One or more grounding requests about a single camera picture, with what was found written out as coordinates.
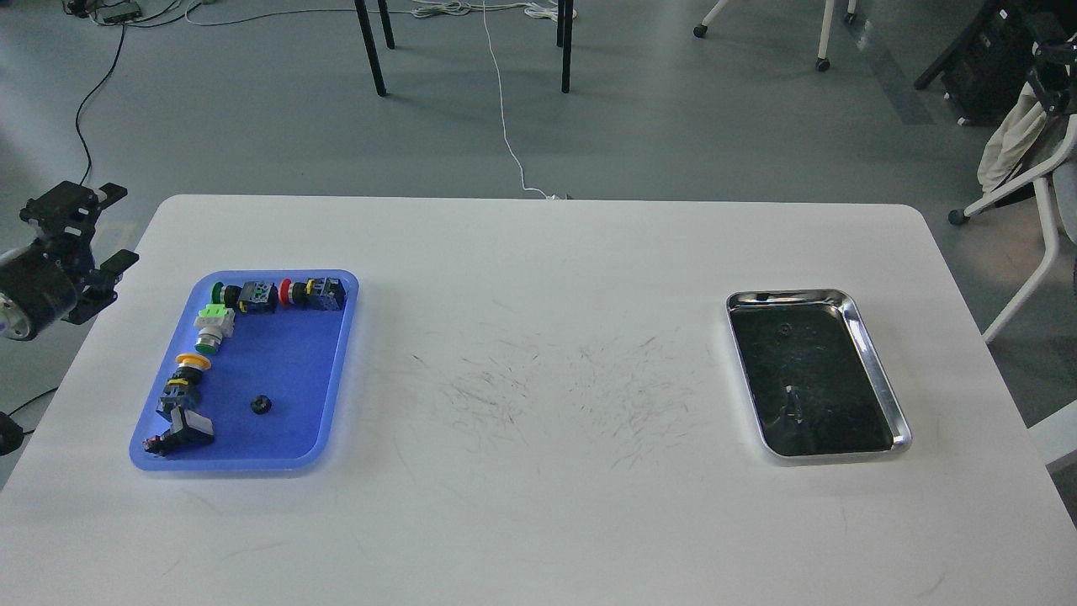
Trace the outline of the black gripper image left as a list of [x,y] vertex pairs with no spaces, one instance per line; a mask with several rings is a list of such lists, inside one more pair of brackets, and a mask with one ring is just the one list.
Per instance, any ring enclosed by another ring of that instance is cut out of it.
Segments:
[[3,337],[30,341],[57,321],[84,325],[118,300],[116,285],[139,254],[120,249],[95,266],[92,242],[103,211],[127,194],[116,183],[93,189],[62,181],[27,200],[19,219],[34,241],[1,258]]

